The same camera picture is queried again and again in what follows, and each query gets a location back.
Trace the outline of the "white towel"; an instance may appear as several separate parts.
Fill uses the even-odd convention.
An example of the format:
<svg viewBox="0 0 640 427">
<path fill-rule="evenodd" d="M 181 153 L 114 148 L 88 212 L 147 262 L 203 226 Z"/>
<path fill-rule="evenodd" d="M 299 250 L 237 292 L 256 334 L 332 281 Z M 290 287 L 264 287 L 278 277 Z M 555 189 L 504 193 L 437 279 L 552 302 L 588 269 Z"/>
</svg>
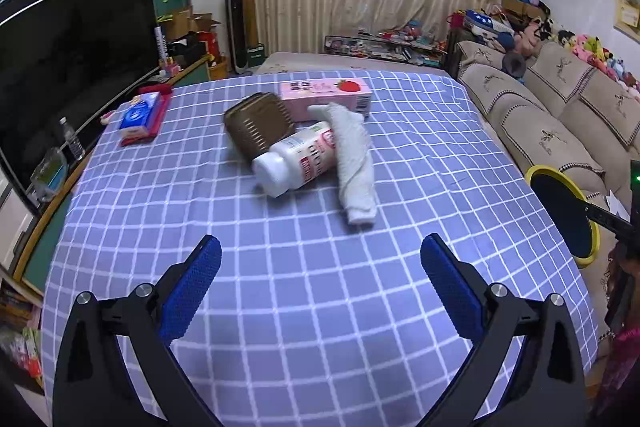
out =
<svg viewBox="0 0 640 427">
<path fill-rule="evenodd" d="M 338 198 L 349 225 L 373 225 L 378 206 L 371 140 L 364 117 L 343 105 L 311 105 L 309 115 L 329 124 L 335 143 Z"/>
</svg>

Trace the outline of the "yellow rimmed trash bin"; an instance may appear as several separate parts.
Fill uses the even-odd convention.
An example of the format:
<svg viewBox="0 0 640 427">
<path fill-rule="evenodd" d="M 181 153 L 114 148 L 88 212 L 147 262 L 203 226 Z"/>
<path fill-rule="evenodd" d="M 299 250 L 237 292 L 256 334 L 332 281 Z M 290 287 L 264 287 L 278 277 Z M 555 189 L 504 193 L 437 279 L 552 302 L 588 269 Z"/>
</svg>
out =
<svg viewBox="0 0 640 427">
<path fill-rule="evenodd" d="M 585 194 L 568 176 L 549 166 L 530 167 L 525 181 L 549 213 L 578 268 L 587 268 L 597 257 L 601 237 L 598 226 L 587 217 Z"/>
</svg>

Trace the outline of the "beige sofa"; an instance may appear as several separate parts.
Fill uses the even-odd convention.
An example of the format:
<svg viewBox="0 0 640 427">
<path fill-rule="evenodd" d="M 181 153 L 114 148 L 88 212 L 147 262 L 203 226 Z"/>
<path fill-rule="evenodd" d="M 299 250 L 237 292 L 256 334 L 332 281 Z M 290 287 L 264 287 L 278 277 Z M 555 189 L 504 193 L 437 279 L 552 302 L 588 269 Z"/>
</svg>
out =
<svg viewBox="0 0 640 427">
<path fill-rule="evenodd" d="M 638 176 L 639 100 L 630 90 L 547 42 L 515 79 L 502 53 L 472 41 L 454 47 L 451 74 L 463 84 L 521 172 L 550 167 L 590 204 L 631 210 Z"/>
</svg>

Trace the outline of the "glass bowl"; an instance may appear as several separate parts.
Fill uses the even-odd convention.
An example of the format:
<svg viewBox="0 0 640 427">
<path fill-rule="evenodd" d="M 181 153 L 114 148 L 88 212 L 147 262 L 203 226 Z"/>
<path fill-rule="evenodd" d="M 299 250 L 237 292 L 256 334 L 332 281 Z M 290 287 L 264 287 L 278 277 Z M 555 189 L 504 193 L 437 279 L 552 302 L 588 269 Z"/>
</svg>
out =
<svg viewBox="0 0 640 427">
<path fill-rule="evenodd" d="M 60 194 L 67 168 L 62 150 L 57 147 L 50 148 L 30 177 L 38 202 L 51 202 Z"/>
</svg>

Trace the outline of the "blue checkered tablecloth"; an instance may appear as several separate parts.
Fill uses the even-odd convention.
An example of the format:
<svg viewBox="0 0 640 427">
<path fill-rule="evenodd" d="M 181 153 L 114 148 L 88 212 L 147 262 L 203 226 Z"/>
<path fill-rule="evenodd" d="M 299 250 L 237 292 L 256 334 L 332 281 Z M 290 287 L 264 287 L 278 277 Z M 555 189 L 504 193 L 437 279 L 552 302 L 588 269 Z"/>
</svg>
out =
<svg viewBox="0 0 640 427">
<path fill-rule="evenodd" d="M 224 131 L 224 112 L 277 75 L 178 88 L 157 137 L 122 146 L 66 213 L 43 301 L 52 381 L 74 298 L 125 296 L 182 261 L 205 235 L 220 270 L 171 348 L 228 426 L 412 426 L 469 352 L 422 269 L 436 233 L 488 282 L 562 295 L 582 363 L 597 325 L 582 276 L 520 170 L 490 139 L 460 83 L 365 72 L 378 213 L 348 224 L 327 172 L 279 198 L 262 193 Z M 111 133 L 120 145 L 116 122 Z"/>
</svg>

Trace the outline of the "clear water bottle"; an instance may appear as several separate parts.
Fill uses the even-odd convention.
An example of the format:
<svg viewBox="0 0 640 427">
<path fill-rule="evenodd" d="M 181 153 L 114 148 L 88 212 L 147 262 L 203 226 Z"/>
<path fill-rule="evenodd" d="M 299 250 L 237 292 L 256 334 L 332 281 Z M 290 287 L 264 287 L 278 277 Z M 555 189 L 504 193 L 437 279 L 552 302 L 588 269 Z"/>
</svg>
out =
<svg viewBox="0 0 640 427">
<path fill-rule="evenodd" d="M 75 129 L 68 122 L 66 117 L 62 117 L 60 119 L 60 125 L 62 127 L 65 142 L 70 149 L 70 153 L 73 154 L 77 161 L 81 161 L 81 159 L 86 156 L 86 150 L 85 147 L 82 146 Z"/>
</svg>

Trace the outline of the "blue tissue pack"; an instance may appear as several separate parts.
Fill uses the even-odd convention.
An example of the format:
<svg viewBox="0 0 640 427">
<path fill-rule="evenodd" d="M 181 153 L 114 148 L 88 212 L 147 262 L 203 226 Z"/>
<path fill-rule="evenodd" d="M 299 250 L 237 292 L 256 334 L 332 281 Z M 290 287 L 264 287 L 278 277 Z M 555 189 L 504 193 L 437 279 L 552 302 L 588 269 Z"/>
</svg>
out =
<svg viewBox="0 0 640 427">
<path fill-rule="evenodd" d="M 124 140 L 146 138 L 160 109 L 162 97 L 157 91 L 136 95 L 122 115 L 119 125 Z"/>
</svg>

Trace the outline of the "pink strawberry milk carton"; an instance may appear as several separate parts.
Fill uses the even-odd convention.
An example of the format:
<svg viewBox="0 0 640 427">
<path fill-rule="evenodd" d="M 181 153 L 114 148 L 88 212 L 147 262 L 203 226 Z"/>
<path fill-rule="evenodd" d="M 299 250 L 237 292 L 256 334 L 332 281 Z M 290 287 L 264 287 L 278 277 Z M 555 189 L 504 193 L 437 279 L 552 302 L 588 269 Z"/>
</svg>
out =
<svg viewBox="0 0 640 427">
<path fill-rule="evenodd" d="M 367 118 L 372 91 L 360 78 L 294 79 L 280 81 L 278 95 L 294 122 L 311 121 L 308 107 L 336 103 Z"/>
</svg>

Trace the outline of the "white supplement bottle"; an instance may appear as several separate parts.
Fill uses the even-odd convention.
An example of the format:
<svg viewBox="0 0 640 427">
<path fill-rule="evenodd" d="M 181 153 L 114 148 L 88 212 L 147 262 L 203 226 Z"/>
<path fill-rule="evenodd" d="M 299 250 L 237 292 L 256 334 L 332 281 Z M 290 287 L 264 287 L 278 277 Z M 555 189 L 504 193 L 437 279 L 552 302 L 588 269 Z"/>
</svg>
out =
<svg viewBox="0 0 640 427">
<path fill-rule="evenodd" d="M 326 121 L 273 144 L 252 162 L 262 191 L 273 198 L 297 190 L 335 167 L 334 136 Z"/>
</svg>

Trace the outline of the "red tray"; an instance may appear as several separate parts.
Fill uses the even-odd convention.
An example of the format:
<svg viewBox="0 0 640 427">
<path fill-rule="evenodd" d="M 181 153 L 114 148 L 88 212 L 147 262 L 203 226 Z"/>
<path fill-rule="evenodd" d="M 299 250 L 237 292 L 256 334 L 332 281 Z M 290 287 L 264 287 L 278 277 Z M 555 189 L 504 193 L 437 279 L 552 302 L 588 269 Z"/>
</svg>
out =
<svg viewBox="0 0 640 427">
<path fill-rule="evenodd" d="M 160 132 L 160 127 L 162 127 L 163 120 L 165 118 L 165 115 L 169 106 L 169 102 L 172 97 L 172 88 L 168 86 L 168 84 L 157 83 L 157 84 L 152 84 L 152 86 L 146 86 L 141 88 L 138 94 L 153 92 L 153 91 L 157 91 L 160 94 L 160 96 L 162 97 L 162 101 L 160 102 L 160 109 L 158 110 L 156 118 L 152 124 L 151 133 L 146 138 L 140 138 L 135 140 L 134 139 L 124 140 L 122 139 L 122 137 L 120 137 L 121 146 L 149 143 L 153 141 L 157 137 L 158 132 Z"/>
</svg>

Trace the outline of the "brown plastic container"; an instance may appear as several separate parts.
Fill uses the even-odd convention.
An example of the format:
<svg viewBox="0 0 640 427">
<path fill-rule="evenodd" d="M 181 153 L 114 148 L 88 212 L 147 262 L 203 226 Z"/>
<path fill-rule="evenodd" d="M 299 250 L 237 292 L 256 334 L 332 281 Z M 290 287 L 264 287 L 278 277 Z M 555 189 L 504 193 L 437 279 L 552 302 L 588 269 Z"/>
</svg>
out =
<svg viewBox="0 0 640 427">
<path fill-rule="evenodd" d="M 295 124 L 282 100 L 272 92 L 257 92 L 224 112 L 235 150 L 250 165 L 273 144 L 295 133 Z"/>
</svg>

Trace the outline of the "large black television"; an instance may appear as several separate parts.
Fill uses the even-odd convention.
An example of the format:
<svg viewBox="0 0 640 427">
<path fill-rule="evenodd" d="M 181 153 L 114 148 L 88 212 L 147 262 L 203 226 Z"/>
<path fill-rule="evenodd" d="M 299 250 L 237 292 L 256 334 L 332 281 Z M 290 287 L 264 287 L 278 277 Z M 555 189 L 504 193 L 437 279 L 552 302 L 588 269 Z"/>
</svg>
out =
<svg viewBox="0 0 640 427">
<path fill-rule="evenodd" d="M 157 69 L 154 0 L 38 0 L 1 23 L 1 165 L 27 194 L 32 173 L 63 145 L 82 144 L 99 117 Z"/>
</svg>

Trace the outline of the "black tower fan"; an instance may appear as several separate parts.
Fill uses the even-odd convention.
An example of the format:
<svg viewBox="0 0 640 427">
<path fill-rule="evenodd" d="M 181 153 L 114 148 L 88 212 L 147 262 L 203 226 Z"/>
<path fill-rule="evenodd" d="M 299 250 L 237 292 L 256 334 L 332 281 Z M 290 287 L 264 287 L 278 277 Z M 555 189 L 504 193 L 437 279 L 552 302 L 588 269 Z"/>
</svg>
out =
<svg viewBox="0 0 640 427">
<path fill-rule="evenodd" d="M 227 13 L 230 62 L 233 72 L 241 75 L 248 69 L 244 2 L 243 0 L 224 0 L 224 7 Z"/>
</svg>

